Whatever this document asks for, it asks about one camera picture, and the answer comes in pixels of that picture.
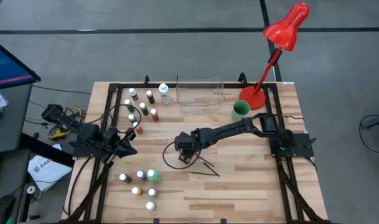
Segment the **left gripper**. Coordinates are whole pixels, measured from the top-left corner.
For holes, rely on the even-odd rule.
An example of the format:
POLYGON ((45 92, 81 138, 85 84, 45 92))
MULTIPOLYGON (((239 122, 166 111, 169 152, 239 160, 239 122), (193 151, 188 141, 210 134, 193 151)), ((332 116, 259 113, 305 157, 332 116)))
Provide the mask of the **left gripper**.
POLYGON ((127 139, 120 139, 118 135, 119 131, 116 128, 109 128, 103 133, 102 146, 105 149, 115 149, 117 150, 115 154, 118 157, 126 157, 137 154, 137 150, 131 145, 130 141, 127 139))

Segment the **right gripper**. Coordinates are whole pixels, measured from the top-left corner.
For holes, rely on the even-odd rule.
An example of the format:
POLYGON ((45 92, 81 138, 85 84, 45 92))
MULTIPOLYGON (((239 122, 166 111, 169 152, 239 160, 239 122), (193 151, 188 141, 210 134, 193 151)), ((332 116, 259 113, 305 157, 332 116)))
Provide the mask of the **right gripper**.
POLYGON ((190 134, 181 132, 178 136, 175 137, 175 150, 186 149, 185 153, 181 152, 179 160, 184 164, 187 164, 187 159, 191 159, 194 156, 194 151, 198 146, 198 137, 197 133, 192 131, 190 134))

